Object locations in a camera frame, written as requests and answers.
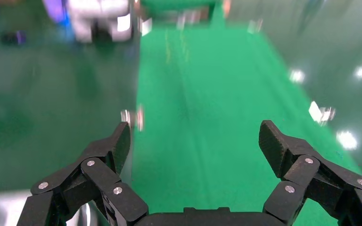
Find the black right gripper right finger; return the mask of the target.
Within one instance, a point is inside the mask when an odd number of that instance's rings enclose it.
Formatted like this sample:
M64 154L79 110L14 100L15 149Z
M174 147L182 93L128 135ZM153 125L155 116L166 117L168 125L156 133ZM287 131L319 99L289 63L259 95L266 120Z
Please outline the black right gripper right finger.
M263 212L291 226L307 199L340 226L362 226L362 176L322 157L306 140L283 134L271 120L259 130L259 147L280 179Z

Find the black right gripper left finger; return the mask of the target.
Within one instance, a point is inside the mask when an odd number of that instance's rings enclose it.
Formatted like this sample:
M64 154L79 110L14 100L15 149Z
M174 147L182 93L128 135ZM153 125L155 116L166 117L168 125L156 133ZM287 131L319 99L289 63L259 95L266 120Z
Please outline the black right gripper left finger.
M88 202L112 226L135 225L148 214L148 205L120 178L130 145L127 122L89 143L75 162L32 186L18 225L64 226Z

